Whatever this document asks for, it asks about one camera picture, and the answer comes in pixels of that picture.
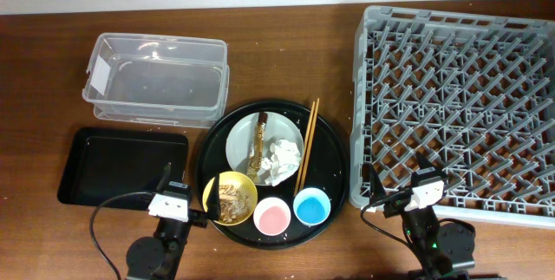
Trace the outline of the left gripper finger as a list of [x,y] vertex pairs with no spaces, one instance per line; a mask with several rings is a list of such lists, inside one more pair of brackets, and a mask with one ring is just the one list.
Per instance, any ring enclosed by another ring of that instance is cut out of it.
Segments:
[[210,220],[220,220],[219,175],[216,175],[212,182],[212,187],[206,200],[206,212]]
[[171,169],[172,169],[172,164],[170,162],[168,162],[164,167],[160,182],[156,186],[156,189],[155,189],[156,192],[163,192],[165,187],[169,184],[170,176],[171,176]]

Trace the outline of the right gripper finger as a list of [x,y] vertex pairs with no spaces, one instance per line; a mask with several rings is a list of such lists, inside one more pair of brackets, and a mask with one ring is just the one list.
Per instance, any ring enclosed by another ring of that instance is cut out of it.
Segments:
[[426,173],[436,173],[438,171],[437,167],[432,164],[422,153],[416,153],[416,159],[419,169],[416,171],[417,174]]
[[369,203],[371,205],[377,205],[380,201],[382,201],[386,197],[386,192],[382,185],[382,182],[379,179],[377,171],[372,165],[369,166],[369,180],[370,180]]

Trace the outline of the food scraps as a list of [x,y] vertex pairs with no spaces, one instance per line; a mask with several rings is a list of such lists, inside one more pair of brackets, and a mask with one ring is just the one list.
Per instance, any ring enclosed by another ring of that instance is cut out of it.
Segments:
[[225,225],[235,225],[251,214],[251,195],[243,186],[219,186],[219,222]]

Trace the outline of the yellow bowl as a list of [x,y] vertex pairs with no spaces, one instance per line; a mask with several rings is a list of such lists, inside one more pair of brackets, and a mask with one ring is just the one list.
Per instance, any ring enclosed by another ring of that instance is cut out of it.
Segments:
[[233,226],[245,222],[258,202],[254,182],[238,172],[224,172],[209,180],[202,196],[208,218],[219,225]]

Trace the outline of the brown snack wrapper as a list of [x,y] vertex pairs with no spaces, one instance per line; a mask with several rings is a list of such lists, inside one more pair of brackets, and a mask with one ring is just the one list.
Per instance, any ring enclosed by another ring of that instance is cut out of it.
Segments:
[[258,183],[258,171],[262,163],[262,154],[264,150],[264,133],[268,120],[268,114],[260,112],[254,128],[253,142],[251,146],[251,154],[249,156],[247,166],[247,176],[254,182]]

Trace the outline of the pink cup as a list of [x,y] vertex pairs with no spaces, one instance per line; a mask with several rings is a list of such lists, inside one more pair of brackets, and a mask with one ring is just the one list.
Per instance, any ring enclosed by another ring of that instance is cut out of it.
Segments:
[[283,233],[291,222],[290,207],[279,198],[269,197],[261,200],[253,213],[256,228],[266,236]]

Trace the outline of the blue cup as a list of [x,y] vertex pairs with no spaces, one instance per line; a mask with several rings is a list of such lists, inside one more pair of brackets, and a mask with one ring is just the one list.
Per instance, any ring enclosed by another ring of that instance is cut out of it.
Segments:
[[293,211],[303,225],[320,225],[330,215],[330,198],[321,189],[305,188],[294,198]]

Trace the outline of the grey plate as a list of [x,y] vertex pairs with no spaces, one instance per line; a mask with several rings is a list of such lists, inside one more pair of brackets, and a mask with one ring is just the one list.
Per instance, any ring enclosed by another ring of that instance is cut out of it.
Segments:
[[[295,142],[300,154],[303,154],[304,139],[299,128],[287,117],[266,112],[268,120],[264,133],[263,157],[270,157],[270,145],[278,140],[288,140]],[[249,114],[235,124],[229,133],[225,143],[225,154],[233,171],[247,174],[249,156],[253,142],[254,128],[258,118],[258,113]],[[258,174],[258,186],[265,186],[260,183]]]

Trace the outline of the white napkin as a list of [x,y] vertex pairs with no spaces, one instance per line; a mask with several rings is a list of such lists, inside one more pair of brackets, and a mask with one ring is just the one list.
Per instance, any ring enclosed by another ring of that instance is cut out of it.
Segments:
[[260,183],[277,186],[287,180],[300,166],[301,154],[297,144],[278,140],[270,145],[270,157],[263,157],[260,167]]

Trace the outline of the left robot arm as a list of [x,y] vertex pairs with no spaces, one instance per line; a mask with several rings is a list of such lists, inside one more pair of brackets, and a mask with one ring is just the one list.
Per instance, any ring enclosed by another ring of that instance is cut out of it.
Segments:
[[174,279],[191,228],[205,228],[220,218],[218,190],[209,190],[204,211],[194,210],[191,187],[170,180],[171,167],[165,166],[147,207],[148,214],[159,220],[154,234],[135,240],[127,251],[127,279]]

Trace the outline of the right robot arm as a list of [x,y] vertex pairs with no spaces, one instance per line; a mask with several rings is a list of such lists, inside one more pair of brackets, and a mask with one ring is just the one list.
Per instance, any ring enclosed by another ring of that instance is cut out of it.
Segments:
[[388,195],[374,167],[370,172],[369,203],[361,213],[383,207],[386,218],[402,218],[403,239],[371,224],[374,230],[405,245],[421,268],[408,273],[410,279],[468,279],[475,266],[473,251],[476,231],[473,225],[455,218],[437,218],[436,205],[444,197],[447,175],[417,153],[419,169],[412,172],[410,184]]

